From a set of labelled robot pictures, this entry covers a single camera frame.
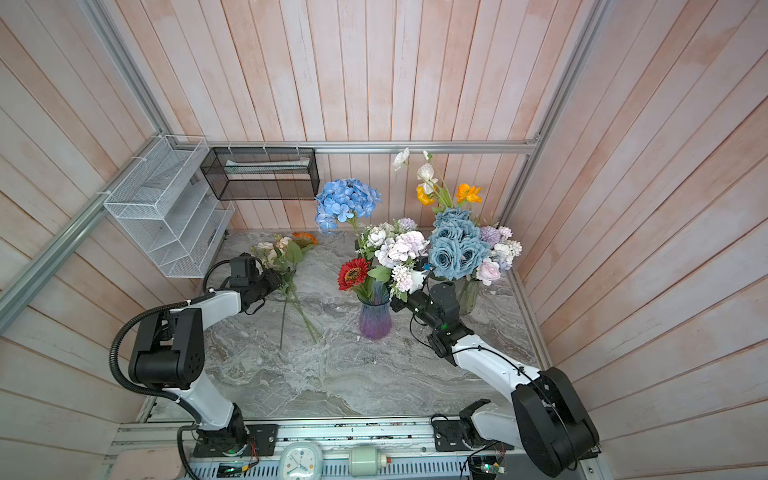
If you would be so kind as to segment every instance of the alarm clock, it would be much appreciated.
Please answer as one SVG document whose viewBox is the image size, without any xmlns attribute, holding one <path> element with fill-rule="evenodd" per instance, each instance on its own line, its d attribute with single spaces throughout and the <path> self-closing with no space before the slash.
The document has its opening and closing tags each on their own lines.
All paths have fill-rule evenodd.
<svg viewBox="0 0 768 480">
<path fill-rule="evenodd" d="M 319 480 L 323 474 L 323 451 L 316 443 L 294 442 L 283 450 L 277 478 L 281 480 Z"/>
</svg>

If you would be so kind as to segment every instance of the black wire basket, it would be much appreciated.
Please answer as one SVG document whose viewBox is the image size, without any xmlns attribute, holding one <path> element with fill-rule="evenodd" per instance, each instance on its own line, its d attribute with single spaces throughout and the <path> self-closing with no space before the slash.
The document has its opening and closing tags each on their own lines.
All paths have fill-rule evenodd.
<svg viewBox="0 0 768 480">
<path fill-rule="evenodd" d="M 219 200 L 314 200 L 311 148 L 214 147 L 200 166 Z"/>
</svg>

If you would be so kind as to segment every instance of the robotic arm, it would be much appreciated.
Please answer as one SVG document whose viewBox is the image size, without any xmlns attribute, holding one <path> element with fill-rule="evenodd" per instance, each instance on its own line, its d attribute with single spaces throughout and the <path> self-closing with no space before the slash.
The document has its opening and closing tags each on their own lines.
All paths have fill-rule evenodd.
<svg viewBox="0 0 768 480">
<path fill-rule="evenodd" d="M 264 297 L 280 286 L 277 274 L 259 269 L 257 262 L 243 253 L 230 260 L 227 289 L 148 310 L 132 319 L 111 350 L 110 364 L 118 383 L 180 403 L 195 418 L 199 442 L 229 456 L 243 452 L 249 432 L 237 405 L 225 399 L 203 371 L 203 331 L 229 316 L 248 313 L 254 303 L 261 302 L 250 311 L 255 313 Z M 438 357 L 473 372 L 511 403 L 497 406 L 479 400 L 462 412 L 464 429 L 475 444 L 499 441 L 523 448 L 544 473 L 554 477 L 598 443 L 598 433 L 565 374 L 555 368 L 542 372 L 526 366 L 475 335 L 458 317 L 452 283 L 435 285 L 429 294 L 415 292 L 407 303 L 393 299 L 392 308 L 411 310 L 432 328 L 428 341 Z M 132 383 L 117 366 L 117 351 L 127 330 L 139 322 L 128 367 Z"/>
</svg>

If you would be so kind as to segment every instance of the marble tabletop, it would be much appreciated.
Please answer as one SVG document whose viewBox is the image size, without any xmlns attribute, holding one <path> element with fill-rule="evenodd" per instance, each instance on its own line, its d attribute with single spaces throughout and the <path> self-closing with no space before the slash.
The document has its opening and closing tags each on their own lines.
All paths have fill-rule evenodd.
<svg viewBox="0 0 768 480">
<path fill-rule="evenodd" d="M 217 261 L 273 238 L 269 232 L 233 233 Z M 301 316 L 288 305 L 279 348 L 285 305 L 279 292 L 258 313 L 240 313 L 205 332 L 205 371 L 246 419 L 457 414 L 477 399 L 507 401 L 477 376 L 417 343 L 405 310 L 392 312 L 392 332 L 384 339 L 373 342 L 361 336 L 360 302 L 353 293 L 339 291 L 336 282 L 341 266 L 355 256 L 354 236 L 319 234 L 318 241 L 299 265 L 296 288 L 302 308 L 323 332 L 320 342 L 312 343 Z M 210 285 L 227 275 L 229 267 L 220 267 Z M 475 311 L 463 320 L 497 349 L 538 365 L 506 277 L 482 287 Z M 413 331 L 421 340 L 428 333 L 416 323 Z M 149 421 L 185 418 L 183 409 L 158 399 Z"/>
</svg>

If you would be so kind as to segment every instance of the wooden wall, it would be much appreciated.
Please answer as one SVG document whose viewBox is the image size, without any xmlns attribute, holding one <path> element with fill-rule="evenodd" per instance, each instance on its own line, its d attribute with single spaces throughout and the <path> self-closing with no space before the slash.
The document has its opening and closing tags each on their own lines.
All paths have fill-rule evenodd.
<svg viewBox="0 0 768 480">
<path fill-rule="evenodd" d="M 616 478 L 768 477 L 768 2 L 620 0 L 514 212 Z"/>
<path fill-rule="evenodd" d="M 174 133 L 212 141 L 524 140 L 594 0 L 103 0 Z M 524 158 L 438 155 L 498 218 Z M 320 155 L 382 192 L 373 221 L 432 222 L 415 167 Z M 314 202 L 241 201 L 236 229 L 314 228 Z"/>
<path fill-rule="evenodd" d="M 153 133 L 75 0 L 0 2 L 0 290 Z M 193 288 L 103 220 L 0 337 L 0 476 L 87 478 L 144 401 L 114 334 Z"/>
</svg>

